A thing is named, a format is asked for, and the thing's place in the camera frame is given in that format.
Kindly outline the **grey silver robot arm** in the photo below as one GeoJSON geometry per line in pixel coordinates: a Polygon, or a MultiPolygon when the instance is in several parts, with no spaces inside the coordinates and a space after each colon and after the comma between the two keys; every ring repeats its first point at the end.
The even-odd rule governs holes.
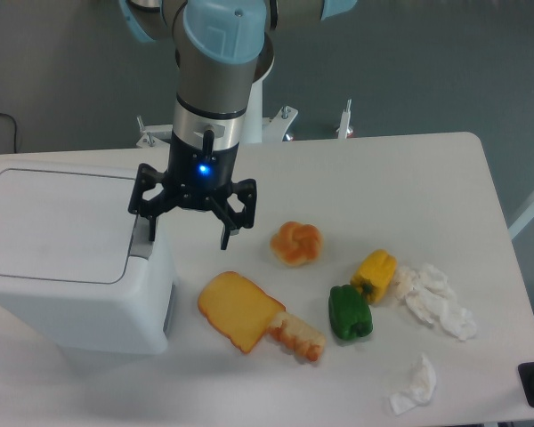
{"type": "Polygon", "coordinates": [[[350,11],[353,1],[122,1],[142,41],[170,37],[179,70],[168,165],[141,164],[128,211],[156,238],[161,214],[176,207],[211,212],[223,224],[221,248],[255,222],[256,182],[232,179],[252,85],[268,32],[350,11]]]}

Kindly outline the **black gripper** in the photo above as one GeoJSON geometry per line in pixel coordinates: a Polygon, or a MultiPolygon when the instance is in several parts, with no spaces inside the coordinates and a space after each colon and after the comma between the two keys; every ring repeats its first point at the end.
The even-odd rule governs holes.
{"type": "Polygon", "coordinates": [[[154,242],[157,218],[177,206],[211,210],[223,224],[221,249],[230,237],[255,225],[257,187],[254,179],[232,182],[239,144],[228,149],[206,151],[212,147],[212,132],[199,138],[205,147],[197,148],[175,133],[170,142],[168,166],[160,172],[141,163],[134,179],[128,212],[149,222],[149,241],[154,242]]]}

